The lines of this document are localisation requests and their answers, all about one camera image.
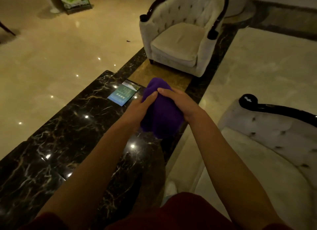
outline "person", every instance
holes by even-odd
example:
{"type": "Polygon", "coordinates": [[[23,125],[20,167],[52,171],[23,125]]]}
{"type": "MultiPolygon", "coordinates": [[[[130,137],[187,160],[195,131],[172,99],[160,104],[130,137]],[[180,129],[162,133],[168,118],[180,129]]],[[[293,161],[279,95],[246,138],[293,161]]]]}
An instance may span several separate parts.
{"type": "Polygon", "coordinates": [[[88,229],[130,136],[158,94],[171,98],[183,112],[197,142],[229,221],[202,197],[178,193],[161,208],[131,215],[106,229],[244,229],[289,227],[275,212],[263,187],[226,142],[208,114],[187,94],[159,88],[143,103],[134,100],[122,117],[45,203],[35,220],[22,229],[88,229]]]}

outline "towel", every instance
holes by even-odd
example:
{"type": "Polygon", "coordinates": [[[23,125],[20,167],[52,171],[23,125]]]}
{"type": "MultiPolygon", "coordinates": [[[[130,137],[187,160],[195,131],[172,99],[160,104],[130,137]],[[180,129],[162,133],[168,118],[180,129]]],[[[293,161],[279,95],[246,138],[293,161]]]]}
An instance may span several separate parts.
{"type": "MultiPolygon", "coordinates": [[[[161,78],[153,78],[144,90],[142,102],[158,88],[172,90],[161,78]]],[[[153,132],[158,139],[174,136],[184,122],[183,113],[174,101],[158,94],[154,103],[148,108],[145,117],[141,121],[141,128],[145,132],[153,132]]]]}

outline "chair backrest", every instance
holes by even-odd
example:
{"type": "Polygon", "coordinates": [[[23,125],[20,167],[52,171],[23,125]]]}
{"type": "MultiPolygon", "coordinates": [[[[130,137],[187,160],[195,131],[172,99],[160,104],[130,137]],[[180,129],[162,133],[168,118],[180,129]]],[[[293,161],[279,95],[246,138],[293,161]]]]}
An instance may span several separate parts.
{"type": "Polygon", "coordinates": [[[317,116],[294,108],[258,104],[255,96],[245,94],[221,117],[218,128],[225,127],[272,149],[302,172],[313,188],[317,221],[317,116]]]}
{"type": "Polygon", "coordinates": [[[213,11],[221,13],[225,0],[157,0],[150,21],[159,27],[159,33],[180,23],[205,27],[213,11]]]}

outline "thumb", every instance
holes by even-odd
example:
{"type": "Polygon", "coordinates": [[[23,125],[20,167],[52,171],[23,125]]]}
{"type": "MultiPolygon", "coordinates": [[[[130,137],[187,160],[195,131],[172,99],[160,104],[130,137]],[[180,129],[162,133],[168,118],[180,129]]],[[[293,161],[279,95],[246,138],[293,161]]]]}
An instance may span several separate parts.
{"type": "Polygon", "coordinates": [[[157,91],[153,92],[150,96],[148,96],[148,97],[145,99],[145,101],[142,103],[142,105],[144,105],[144,107],[145,107],[146,109],[148,109],[149,106],[150,106],[152,103],[154,103],[154,101],[156,100],[157,96],[158,96],[158,92],[157,92],[157,91]]]}
{"type": "Polygon", "coordinates": [[[165,96],[165,97],[171,98],[172,100],[175,100],[176,96],[177,96],[176,92],[173,92],[173,91],[171,91],[169,89],[158,88],[158,92],[160,94],[162,94],[163,96],[165,96]]]}

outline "person's left hand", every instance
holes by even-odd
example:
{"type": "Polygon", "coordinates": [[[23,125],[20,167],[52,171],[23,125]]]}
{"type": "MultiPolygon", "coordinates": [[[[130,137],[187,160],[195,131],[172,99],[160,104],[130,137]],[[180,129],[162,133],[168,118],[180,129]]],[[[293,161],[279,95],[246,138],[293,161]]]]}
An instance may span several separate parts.
{"type": "Polygon", "coordinates": [[[144,118],[147,109],[156,100],[157,96],[158,92],[155,91],[148,96],[144,102],[141,102],[141,97],[137,100],[133,100],[125,113],[115,124],[130,127],[133,133],[135,133],[140,128],[140,123],[144,118]]]}

